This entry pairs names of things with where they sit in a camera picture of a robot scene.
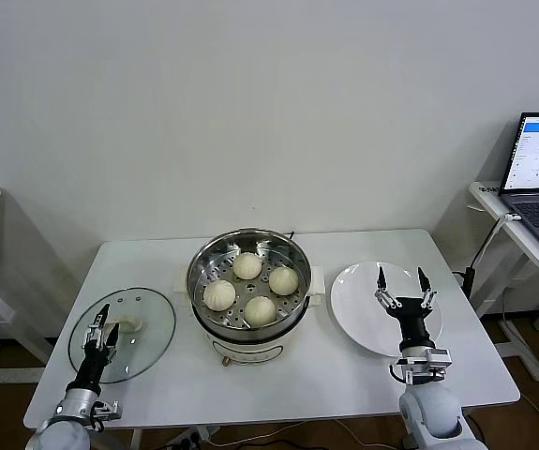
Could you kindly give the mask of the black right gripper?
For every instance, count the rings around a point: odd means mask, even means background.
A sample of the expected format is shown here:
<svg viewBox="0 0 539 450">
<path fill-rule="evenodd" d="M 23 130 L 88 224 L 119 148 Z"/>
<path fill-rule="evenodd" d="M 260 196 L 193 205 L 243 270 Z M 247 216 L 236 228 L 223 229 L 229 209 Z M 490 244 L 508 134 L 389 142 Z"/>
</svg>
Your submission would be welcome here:
<svg viewBox="0 0 539 450">
<path fill-rule="evenodd" d="M 425 318 L 431 313 L 433 298 L 431 282 L 421 267 L 417 268 L 422 299 L 415 297 L 393 297 L 387 290 L 383 268 L 379 267 L 377 290 L 378 303 L 388 309 L 388 315 L 399 323 L 402 340 L 400 347 L 432 347 L 433 341 L 427 331 Z"/>
</svg>

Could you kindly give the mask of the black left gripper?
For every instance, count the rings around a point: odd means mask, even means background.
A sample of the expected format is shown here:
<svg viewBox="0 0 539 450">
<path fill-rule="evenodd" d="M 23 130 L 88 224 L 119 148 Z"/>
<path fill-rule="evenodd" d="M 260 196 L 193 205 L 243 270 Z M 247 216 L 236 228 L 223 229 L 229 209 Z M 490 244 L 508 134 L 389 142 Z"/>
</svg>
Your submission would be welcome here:
<svg viewBox="0 0 539 450">
<path fill-rule="evenodd" d="M 120 325 L 115 323 L 103 346 L 104 325 L 108 318 L 110 305 L 104 307 L 88 325 L 83 340 L 84 359 L 74 380 L 74 387 L 79 389 L 99 389 L 104 368 L 116 353 Z"/>
</svg>

